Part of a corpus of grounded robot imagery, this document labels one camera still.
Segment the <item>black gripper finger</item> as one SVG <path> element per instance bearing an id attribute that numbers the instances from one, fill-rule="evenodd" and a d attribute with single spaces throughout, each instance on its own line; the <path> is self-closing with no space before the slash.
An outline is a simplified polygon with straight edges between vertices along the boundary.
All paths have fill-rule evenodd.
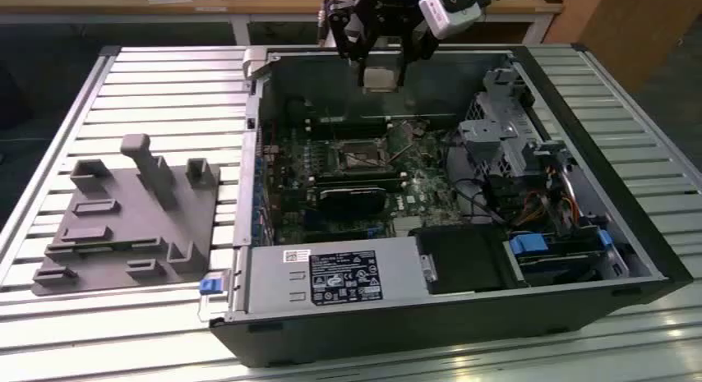
<path id="1" fill-rule="evenodd" d="M 439 40 L 425 21 L 421 21 L 412 31 L 404 33 L 400 39 L 396 87 L 403 87 L 408 65 L 419 60 L 428 60 L 439 46 Z"/>
<path id="2" fill-rule="evenodd" d="M 367 57 L 379 37 L 365 30 L 377 0 L 327 0 L 327 26 L 339 56 L 356 70 L 356 83 L 364 86 Z"/>

